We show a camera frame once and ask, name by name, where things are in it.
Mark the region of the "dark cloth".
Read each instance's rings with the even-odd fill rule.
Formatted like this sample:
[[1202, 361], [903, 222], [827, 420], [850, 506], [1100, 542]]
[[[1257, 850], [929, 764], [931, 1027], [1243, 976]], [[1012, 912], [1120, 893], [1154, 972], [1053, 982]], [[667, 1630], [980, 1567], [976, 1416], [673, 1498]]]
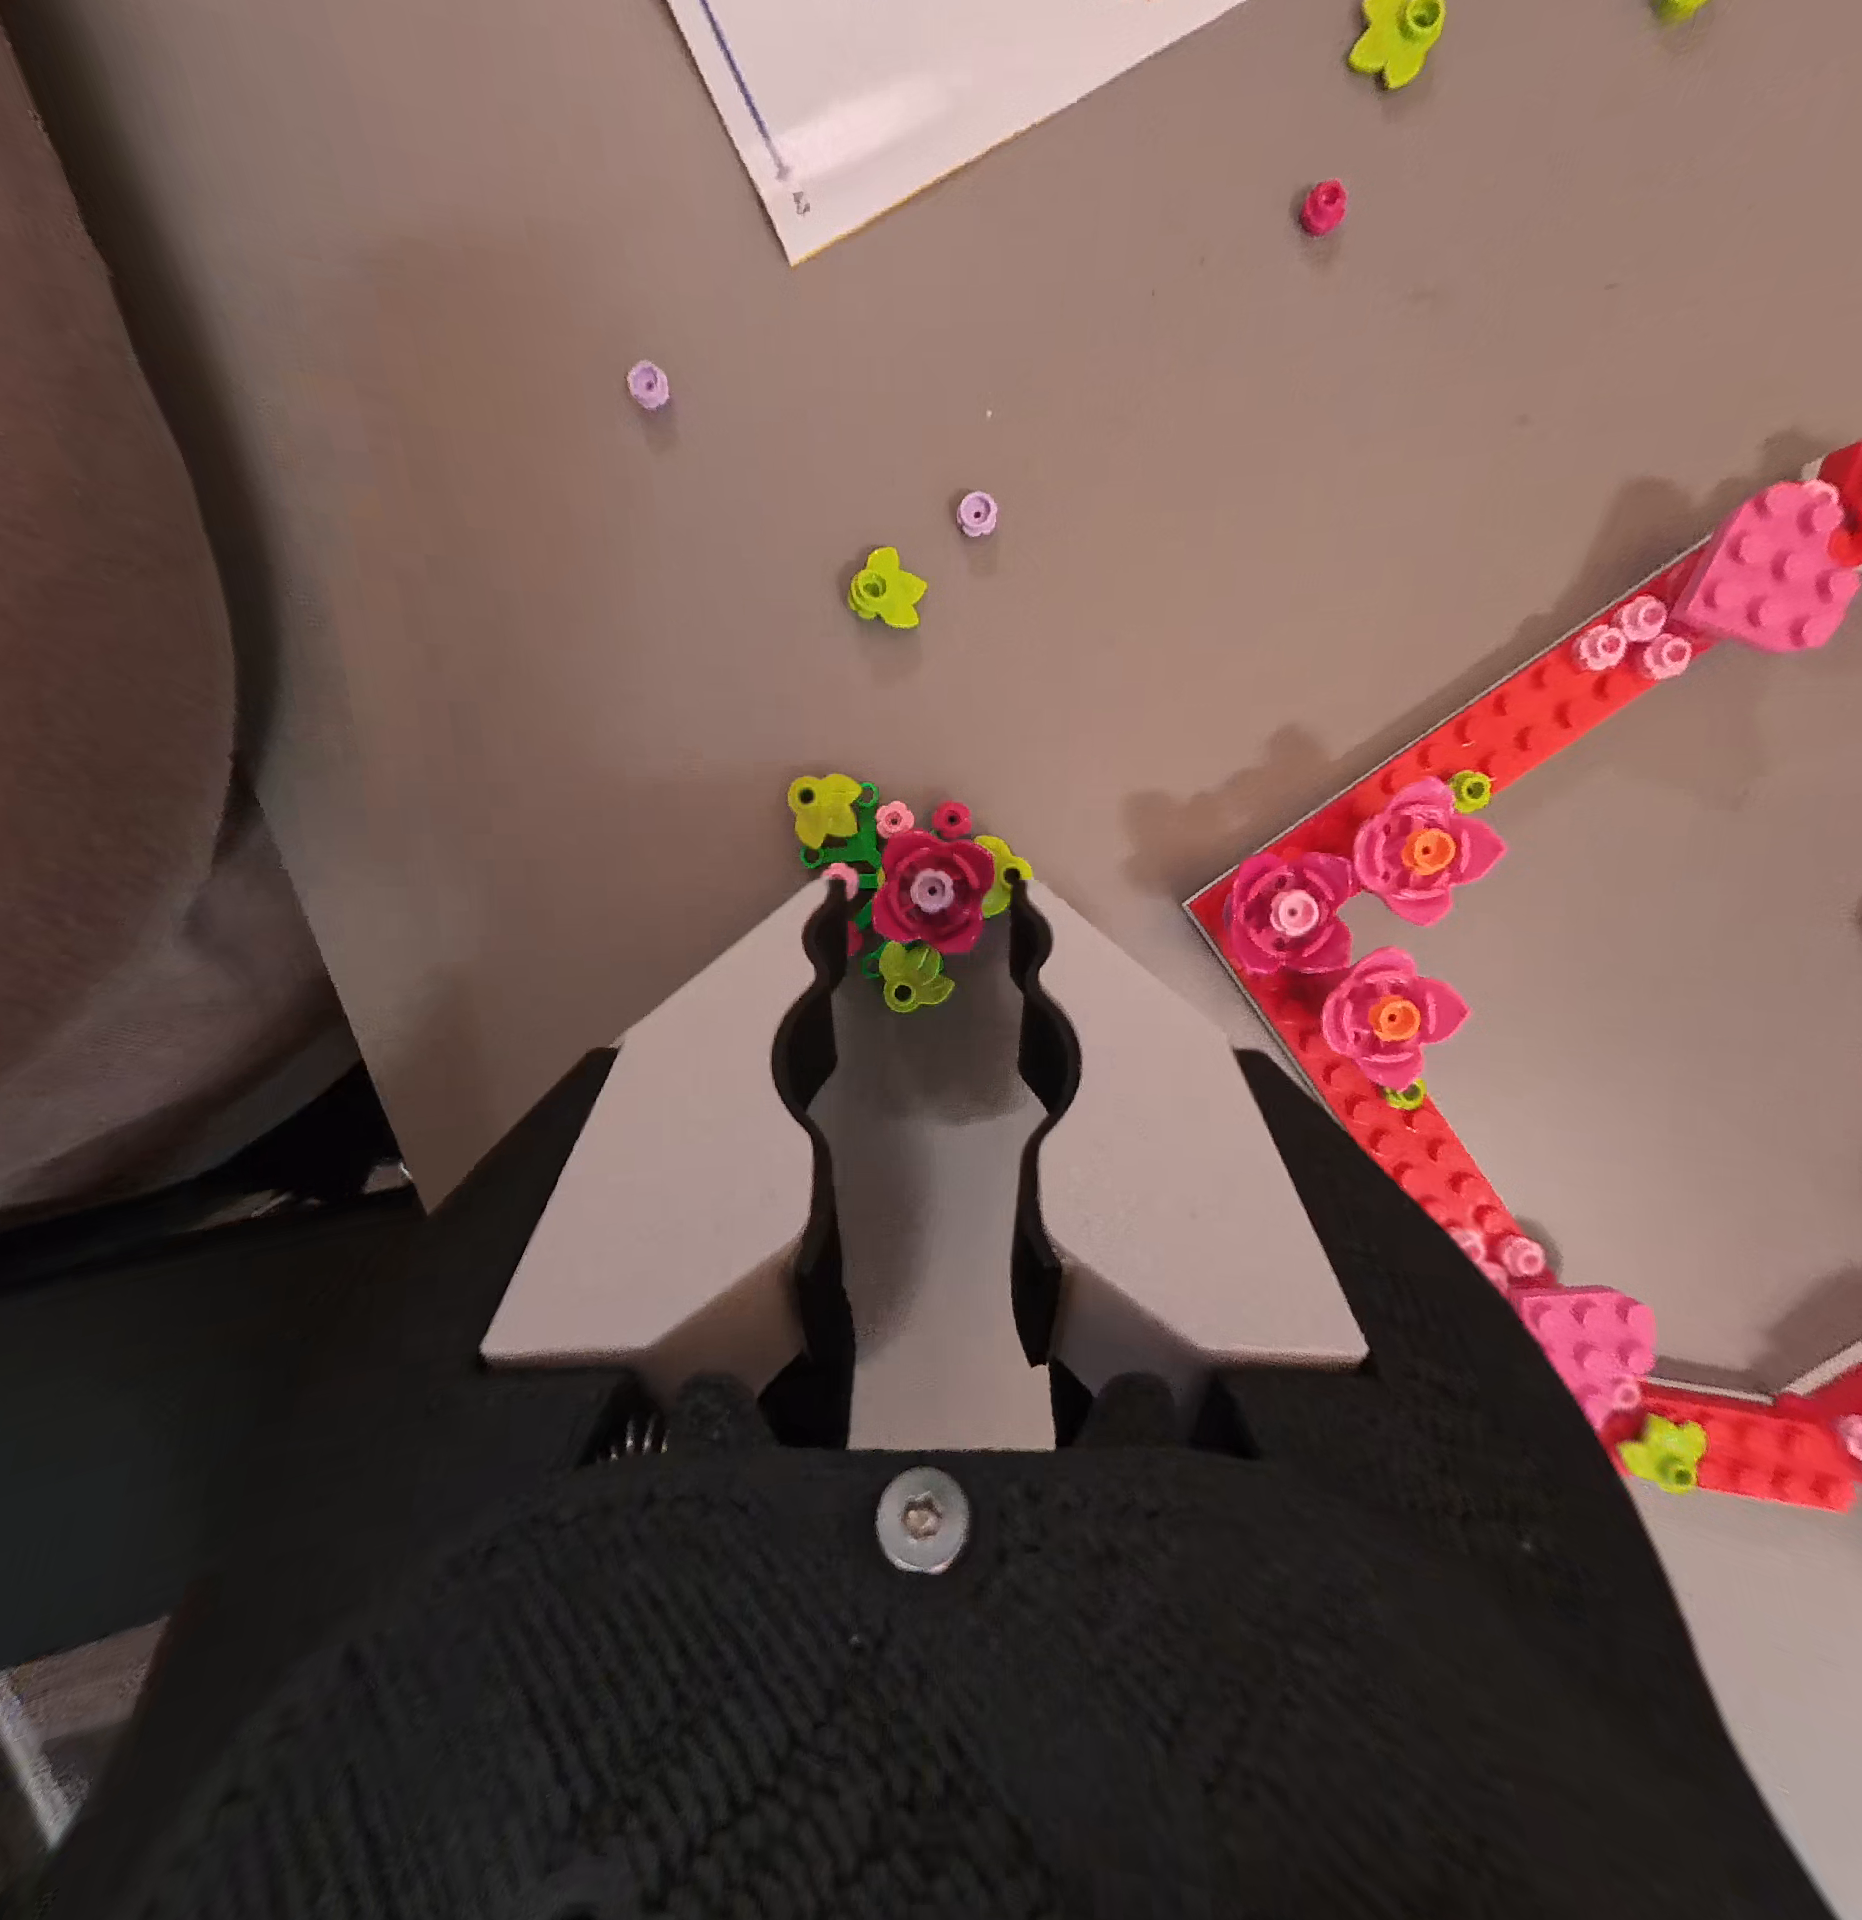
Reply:
[[355, 1065], [195, 1178], [0, 1221], [0, 1671], [175, 1606], [423, 1220]]

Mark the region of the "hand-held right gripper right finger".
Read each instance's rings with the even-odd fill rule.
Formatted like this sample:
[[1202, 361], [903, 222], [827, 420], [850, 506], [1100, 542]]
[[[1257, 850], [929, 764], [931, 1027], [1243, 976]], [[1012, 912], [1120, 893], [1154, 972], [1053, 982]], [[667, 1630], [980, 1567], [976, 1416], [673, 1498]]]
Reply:
[[1190, 1431], [1245, 1367], [1349, 1373], [1369, 1346], [1227, 1035], [1048, 888], [1012, 880], [1017, 1070], [1040, 1100], [1017, 1175], [1015, 1332], [1057, 1443], [1116, 1378]]

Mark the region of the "red lego frame with roses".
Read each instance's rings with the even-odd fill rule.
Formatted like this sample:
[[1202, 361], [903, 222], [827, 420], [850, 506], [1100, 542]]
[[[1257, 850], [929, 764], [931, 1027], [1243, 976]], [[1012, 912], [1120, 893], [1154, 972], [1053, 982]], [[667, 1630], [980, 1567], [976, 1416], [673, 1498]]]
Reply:
[[1862, 440], [1746, 501], [1707, 540], [1337, 792], [1184, 902], [1330, 1114], [1517, 1311], [1623, 1475], [1844, 1513], [1862, 1494], [1862, 1337], [1786, 1388], [1706, 1388], [1653, 1358], [1653, 1311], [1566, 1286], [1428, 1096], [1462, 997], [1401, 946], [1359, 953], [1371, 899], [1443, 920], [1504, 857], [1491, 804], [1717, 647], [1797, 657], [1862, 586]]

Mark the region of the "lego instruction booklet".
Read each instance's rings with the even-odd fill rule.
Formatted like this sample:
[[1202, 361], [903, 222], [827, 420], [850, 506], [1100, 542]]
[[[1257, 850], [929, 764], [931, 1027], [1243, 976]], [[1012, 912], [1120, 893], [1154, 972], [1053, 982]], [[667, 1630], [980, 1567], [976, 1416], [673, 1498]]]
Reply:
[[671, 3], [802, 265], [1233, 3]]

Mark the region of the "brown cloth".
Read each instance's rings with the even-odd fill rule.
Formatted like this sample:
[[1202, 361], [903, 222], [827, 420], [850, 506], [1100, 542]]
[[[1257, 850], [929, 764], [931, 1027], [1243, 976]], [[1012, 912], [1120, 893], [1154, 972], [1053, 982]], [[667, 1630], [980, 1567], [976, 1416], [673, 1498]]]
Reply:
[[344, 1072], [187, 474], [0, 23], [0, 1231], [197, 1175]]

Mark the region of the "lego flower cluster with rose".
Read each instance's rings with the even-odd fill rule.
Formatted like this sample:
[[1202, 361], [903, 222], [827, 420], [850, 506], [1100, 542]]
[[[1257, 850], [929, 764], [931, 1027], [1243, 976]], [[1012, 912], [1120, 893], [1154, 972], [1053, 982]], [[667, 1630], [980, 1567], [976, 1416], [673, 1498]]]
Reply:
[[847, 959], [889, 1014], [940, 1009], [955, 988], [951, 960], [973, 951], [1036, 876], [957, 802], [919, 815], [835, 772], [796, 777], [785, 805], [805, 871], [847, 897]]

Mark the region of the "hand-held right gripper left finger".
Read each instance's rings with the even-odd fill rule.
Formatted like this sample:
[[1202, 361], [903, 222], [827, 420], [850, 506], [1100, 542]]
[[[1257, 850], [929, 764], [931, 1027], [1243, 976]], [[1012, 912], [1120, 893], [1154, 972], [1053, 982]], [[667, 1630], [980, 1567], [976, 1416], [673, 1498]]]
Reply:
[[758, 1394], [844, 1450], [856, 1337], [830, 1141], [847, 882], [817, 878], [616, 1045], [482, 1341], [496, 1369], [608, 1366], [671, 1405]]

